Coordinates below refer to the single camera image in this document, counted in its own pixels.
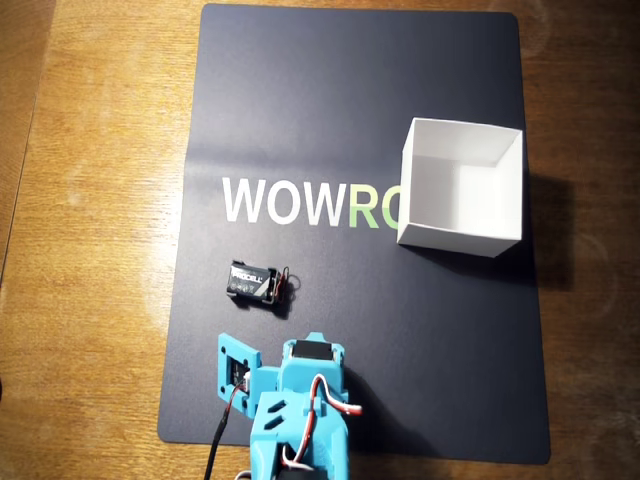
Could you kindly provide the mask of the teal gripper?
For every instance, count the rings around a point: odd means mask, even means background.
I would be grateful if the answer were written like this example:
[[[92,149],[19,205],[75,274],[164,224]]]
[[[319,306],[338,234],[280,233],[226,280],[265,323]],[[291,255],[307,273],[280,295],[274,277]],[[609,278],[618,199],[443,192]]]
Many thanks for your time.
[[[328,342],[319,332],[311,332],[305,339],[286,341],[279,366],[265,366],[261,353],[252,349],[248,360],[249,399],[259,400],[265,392],[309,393],[312,380],[321,374],[334,398],[348,400],[349,394],[344,383],[344,357],[344,347]]]

